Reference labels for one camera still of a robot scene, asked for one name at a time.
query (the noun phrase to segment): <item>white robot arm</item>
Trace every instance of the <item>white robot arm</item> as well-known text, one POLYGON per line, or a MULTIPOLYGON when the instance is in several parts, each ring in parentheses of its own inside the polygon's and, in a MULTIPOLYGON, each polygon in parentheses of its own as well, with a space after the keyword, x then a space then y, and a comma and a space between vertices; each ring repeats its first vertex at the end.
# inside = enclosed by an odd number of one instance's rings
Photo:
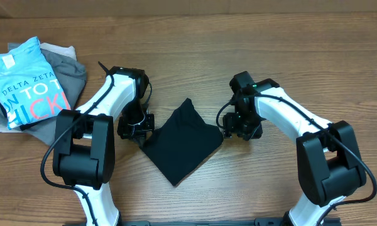
MULTIPOLYGON (((307 114, 316 123, 320 124, 323 128, 327 128, 330 121, 323 119, 292 100, 281 87, 272 87, 264 90, 261 94, 273 95, 276 97, 282 97, 283 99, 296 105, 302 112, 307 114)), ((256 106, 257 114, 272 122, 278 127, 286 136, 288 136, 292 142, 296 143, 296 138, 303 136, 306 132, 314 133, 319 129, 311 125, 308 120, 301 116, 297 111, 291 108, 289 105, 267 97, 255 97, 254 103, 256 106)), ((313 204, 305 194, 302 194, 298 203, 289 211, 289 217, 293 226, 314 226, 322 214, 328 209, 328 207, 334 203, 340 202, 345 199, 345 196, 339 196, 333 199, 328 205, 320 207, 313 204)))
POLYGON ((73 132, 68 133, 55 146, 53 172, 61 176, 66 185, 80 188, 87 194, 75 191, 85 215, 86 226, 117 226, 121 222, 119 210, 115 207, 109 186, 114 169, 113 123, 122 114, 119 129, 122 138, 145 136, 153 130, 153 115, 147 114, 139 99, 144 96, 148 77, 143 70, 113 67, 107 71, 104 85, 86 104, 77 110, 64 110, 57 116, 56 138, 81 114, 100 101, 86 119, 77 124, 73 132), (73 138, 92 139, 91 147, 73 144, 73 138), (89 199, 95 218, 92 219, 89 199))
POLYGON ((304 193, 285 214, 284 220, 288 225, 316 226, 332 204, 343 201, 366 183, 363 168, 354 159, 348 158, 344 150, 321 131, 327 129, 335 134, 347 147, 352 147, 352 152, 360 158, 356 138, 349 124, 344 121, 333 124, 316 116, 292 100, 271 79, 255 83, 248 72, 242 72, 235 75, 229 85, 234 92, 230 104, 235 106, 235 113, 227 113, 223 117, 223 126, 217 120, 226 137, 236 133, 247 141, 260 138, 263 132, 261 121, 268 120, 297 145, 298 177, 304 193), (324 152, 328 150, 338 151, 337 157, 325 160, 324 152))

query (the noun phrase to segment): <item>white lettering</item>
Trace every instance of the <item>white lettering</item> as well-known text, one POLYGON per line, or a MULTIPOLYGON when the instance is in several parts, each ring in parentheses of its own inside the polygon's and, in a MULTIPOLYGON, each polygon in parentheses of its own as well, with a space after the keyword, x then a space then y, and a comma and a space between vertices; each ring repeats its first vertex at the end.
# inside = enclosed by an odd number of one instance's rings
POLYGON ((24 90, 21 90, 21 91, 19 91, 19 92, 20 92, 20 93, 25 92, 26 95, 28 96, 28 99, 31 99, 31 95, 30 95, 30 93, 28 92, 28 90, 31 89, 31 88, 32 88, 32 87, 28 87, 28 88, 26 88, 26 89, 24 89, 24 90))
POLYGON ((49 82, 54 82, 56 84, 56 86, 57 86, 57 89, 60 89, 60 85, 58 84, 57 79, 51 80, 49 82))
POLYGON ((14 112, 14 114, 12 112, 7 112, 7 119, 8 119, 7 128, 8 129, 15 128, 18 126, 17 123, 15 122, 16 118, 17 118, 16 112, 14 112))
POLYGON ((33 86, 33 91, 34 91, 35 94, 43 95, 43 94, 45 94, 45 93, 48 91, 48 86, 47 86, 46 84, 44 84, 44 83, 38 83, 38 84, 36 84, 36 85, 33 86), (44 86, 45 91, 43 91, 43 92, 38 92, 38 91, 36 91, 36 87, 37 87, 38 85, 42 85, 42 86, 44 86))

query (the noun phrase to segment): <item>pile of clothes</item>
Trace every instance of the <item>pile of clothes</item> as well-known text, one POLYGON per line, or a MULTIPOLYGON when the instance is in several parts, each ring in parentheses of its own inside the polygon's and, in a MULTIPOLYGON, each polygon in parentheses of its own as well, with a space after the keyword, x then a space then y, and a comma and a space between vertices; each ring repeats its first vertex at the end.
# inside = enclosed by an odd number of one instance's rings
POLYGON ((85 67, 74 47, 37 37, 8 43, 8 50, 0 54, 0 132, 26 132, 49 145, 57 114, 73 109, 85 87, 85 67))
MULTIPOLYGON (((85 87, 87 72, 74 47, 40 43, 9 43, 0 54, 0 132, 26 132, 47 145, 55 139, 56 116, 74 109, 85 87)), ((141 147, 173 186, 223 142, 216 126, 208 125, 186 101, 141 147)))

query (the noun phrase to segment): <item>wooden table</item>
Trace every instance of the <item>wooden table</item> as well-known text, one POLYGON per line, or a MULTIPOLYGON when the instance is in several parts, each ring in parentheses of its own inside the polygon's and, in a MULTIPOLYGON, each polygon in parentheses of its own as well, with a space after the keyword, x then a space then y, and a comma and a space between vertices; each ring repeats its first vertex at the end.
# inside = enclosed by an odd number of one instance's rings
MULTIPOLYGON (((272 78, 308 110, 350 123, 363 160, 377 177, 377 13, 0 19, 0 53, 8 42, 32 36, 75 47, 88 71, 79 104, 104 82, 98 60, 108 67, 145 69, 153 84, 150 111, 157 128, 187 97, 214 125, 217 111, 231 98, 233 75, 247 70, 255 81, 272 78)), ((302 192, 295 145, 270 122, 263 122, 263 129, 258 140, 226 139, 178 187, 134 143, 117 137, 111 190, 123 219, 282 216, 302 192)), ((46 148, 26 134, 0 134, 0 225, 84 220, 73 192, 41 179, 46 148)), ((51 163, 50 158, 50 179, 62 182, 52 175, 51 163)), ((368 181, 351 198, 370 192, 368 181)), ((331 216, 341 217, 344 225, 377 225, 377 197, 339 207, 331 216)))

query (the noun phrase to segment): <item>black cable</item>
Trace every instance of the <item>black cable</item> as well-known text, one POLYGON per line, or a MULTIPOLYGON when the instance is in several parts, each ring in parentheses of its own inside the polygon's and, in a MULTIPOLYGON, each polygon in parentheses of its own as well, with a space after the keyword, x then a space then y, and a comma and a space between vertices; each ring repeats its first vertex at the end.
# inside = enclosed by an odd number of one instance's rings
POLYGON ((137 139, 137 138, 135 138, 135 137, 133 137, 134 136, 134 132, 135 132, 135 128, 136 128, 136 126, 134 125, 134 126, 132 126, 133 127, 133 132, 131 133, 131 139, 130 140, 132 140, 134 143, 136 143, 136 144, 138 144, 138 147, 140 148, 140 149, 142 149, 142 145, 141 145, 141 143, 139 142, 139 140, 137 139))
POLYGON ((152 84, 151 84, 151 82, 148 82, 148 84, 151 87, 151 91, 150 91, 150 94, 149 94, 148 98, 146 99, 146 101, 145 101, 145 103, 143 105, 147 105, 148 104, 148 102, 150 101, 151 95, 152 95, 152 84))
POLYGON ((373 184, 373 191, 371 192, 370 196, 369 197, 366 197, 366 198, 362 198, 362 199, 358 199, 358 200, 349 200, 349 201, 342 201, 342 202, 337 202, 337 203, 334 203, 332 204, 322 215, 321 217, 319 218, 319 220, 317 221, 317 225, 320 225, 321 221, 323 221, 323 219, 328 215, 328 213, 335 209, 337 206, 339 205, 345 205, 345 204, 353 204, 353 203, 365 203, 365 202, 368 202, 370 200, 372 200, 376 194, 377 194, 377 181, 376 181, 376 178, 374 177, 374 174, 371 172, 371 170, 369 169, 369 167, 361 160, 359 159, 349 148, 347 148, 343 143, 341 143, 336 137, 334 137, 331 133, 328 132, 327 129, 324 129, 322 126, 318 125, 318 123, 316 123, 312 118, 310 118, 307 114, 305 114, 304 112, 302 112, 296 105, 294 105, 293 103, 285 100, 284 98, 282 97, 277 97, 277 96, 274 96, 274 95, 266 95, 266 94, 254 94, 254 95, 247 95, 247 96, 243 96, 243 97, 239 97, 238 99, 232 99, 230 100, 227 104, 225 104, 218 112, 217 114, 217 118, 216 118, 216 123, 218 125, 218 127, 222 128, 222 129, 225 129, 223 126, 221 126, 219 124, 219 116, 220 114, 222 113, 222 111, 229 105, 239 101, 239 100, 243 100, 243 99, 247 99, 247 98, 254 98, 254 97, 266 97, 266 98, 271 98, 271 99, 275 99, 275 100, 279 100, 281 102, 284 102, 286 105, 289 105, 293 110, 297 111, 301 116, 303 116, 306 120, 308 120, 310 122, 310 124, 312 124, 313 126, 315 126, 316 128, 320 129, 321 131, 323 131, 330 139, 332 139, 332 141, 337 144, 339 147, 341 147, 343 150, 347 151, 363 168, 364 170, 366 171, 366 173, 369 175, 370 177, 370 180, 371 180, 371 183, 373 184))
POLYGON ((85 199, 87 201, 87 204, 88 204, 88 209, 89 209, 89 213, 90 213, 90 216, 93 220, 93 224, 95 226, 98 226, 98 223, 97 223, 97 219, 95 218, 95 214, 94 214, 94 210, 92 208, 92 204, 89 200, 89 197, 88 197, 88 194, 86 194, 86 192, 84 192, 81 188, 78 188, 78 187, 75 187, 75 186, 68 186, 68 185, 61 185, 61 184, 58 184, 58 183, 54 183, 52 181, 50 181, 47 177, 46 177, 46 174, 45 174, 45 164, 46 164, 46 161, 49 157, 49 154, 51 153, 51 151, 54 149, 54 147, 56 146, 56 144, 59 142, 59 140, 61 140, 61 138, 66 134, 68 133, 71 129, 74 128, 74 126, 80 122, 87 114, 89 114, 92 110, 94 110, 98 104, 106 97, 106 95, 111 91, 111 89, 113 88, 114 86, 114 78, 113 78, 113 75, 110 74, 110 71, 101 63, 101 62, 98 62, 98 64, 105 70, 106 72, 106 75, 110 75, 111 77, 111 84, 109 86, 109 88, 107 88, 107 90, 101 95, 101 97, 99 97, 99 99, 94 102, 92 104, 92 106, 87 110, 85 111, 78 119, 76 119, 53 143, 52 145, 50 145, 49 149, 46 151, 45 155, 43 156, 43 159, 42 159, 42 162, 41 162, 41 165, 40 165, 40 174, 42 176, 42 179, 48 184, 48 185, 51 185, 51 186, 54 186, 56 188, 63 188, 63 189, 68 189, 68 190, 73 190, 73 191, 77 191, 79 193, 82 194, 82 198, 85 199))
POLYGON ((258 128, 260 128, 260 125, 261 123, 257 127, 254 128, 253 132, 251 133, 251 136, 249 136, 248 138, 244 138, 244 140, 249 141, 254 136, 254 134, 256 134, 256 131, 258 128))

